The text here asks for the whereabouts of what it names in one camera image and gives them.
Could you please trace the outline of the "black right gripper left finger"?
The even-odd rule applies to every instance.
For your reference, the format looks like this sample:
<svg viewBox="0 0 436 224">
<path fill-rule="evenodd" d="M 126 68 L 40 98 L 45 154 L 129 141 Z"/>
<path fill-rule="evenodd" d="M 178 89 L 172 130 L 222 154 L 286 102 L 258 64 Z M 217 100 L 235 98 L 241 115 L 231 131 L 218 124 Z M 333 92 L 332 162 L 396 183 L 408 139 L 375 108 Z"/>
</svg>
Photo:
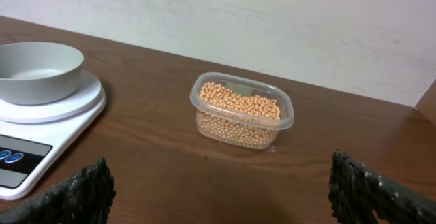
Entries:
<svg viewBox="0 0 436 224">
<path fill-rule="evenodd" d="M 1 213 L 1 223 L 106 224 L 116 195 L 114 176 L 99 157 L 76 175 Z"/>
</svg>

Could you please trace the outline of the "grey round bowl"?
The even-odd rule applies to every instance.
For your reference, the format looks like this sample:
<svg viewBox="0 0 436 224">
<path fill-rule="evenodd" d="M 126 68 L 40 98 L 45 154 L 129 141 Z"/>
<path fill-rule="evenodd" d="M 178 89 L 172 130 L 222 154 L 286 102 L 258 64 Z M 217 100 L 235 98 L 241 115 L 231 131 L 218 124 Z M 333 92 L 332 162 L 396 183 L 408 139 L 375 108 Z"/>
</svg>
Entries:
<svg viewBox="0 0 436 224">
<path fill-rule="evenodd" d="M 71 95 L 79 86 L 84 55 L 52 42 L 20 42 L 1 46 L 1 99 L 38 105 Z"/>
</svg>

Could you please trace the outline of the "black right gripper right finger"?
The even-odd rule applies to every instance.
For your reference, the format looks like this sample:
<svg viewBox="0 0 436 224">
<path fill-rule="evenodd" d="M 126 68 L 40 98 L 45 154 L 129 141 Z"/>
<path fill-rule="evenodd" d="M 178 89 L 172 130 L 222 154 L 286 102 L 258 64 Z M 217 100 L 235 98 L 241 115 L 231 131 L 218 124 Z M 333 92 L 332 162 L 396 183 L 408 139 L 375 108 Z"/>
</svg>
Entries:
<svg viewBox="0 0 436 224">
<path fill-rule="evenodd" d="M 328 200 L 338 223 L 435 224 L 435 201 L 377 173 L 347 153 L 332 155 Z"/>
</svg>

